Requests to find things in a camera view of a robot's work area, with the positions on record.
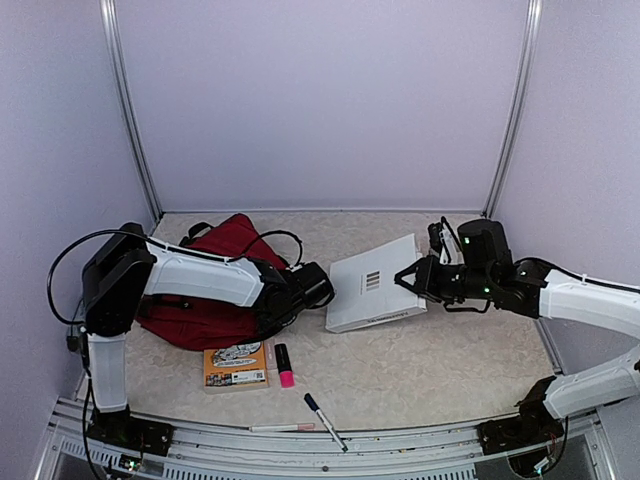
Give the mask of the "white book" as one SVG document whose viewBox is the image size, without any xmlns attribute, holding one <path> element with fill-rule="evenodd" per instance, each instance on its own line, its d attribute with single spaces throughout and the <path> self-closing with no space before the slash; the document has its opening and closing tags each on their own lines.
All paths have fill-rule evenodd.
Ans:
<svg viewBox="0 0 640 480">
<path fill-rule="evenodd" d="M 420 258 L 416 237 L 409 234 L 332 263 L 335 298 L 327 307 L 325 329 L 339 334 L 426 312 L 425 299 L 394 281 Z"/>
</svg>

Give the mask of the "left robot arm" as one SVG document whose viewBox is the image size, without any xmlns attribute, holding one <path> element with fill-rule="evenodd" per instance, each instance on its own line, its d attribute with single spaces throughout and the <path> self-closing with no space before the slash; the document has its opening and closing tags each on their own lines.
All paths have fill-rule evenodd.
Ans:
<svg viewBox="0 0 640 480">
<path fill-rule="evenodd" d="M 334 287 L 314 262 L 288 261 L 251 220 L 194 225 L 178 244 L 126 223 L 100 232 L 103 245 L 81 273 L 85 441 L 166 455 L 172 425 L 132 415 L 125 337 L 139 324 L 192 351 L 265 341 L 304 311 L 327 306 Z"/>
</svg>

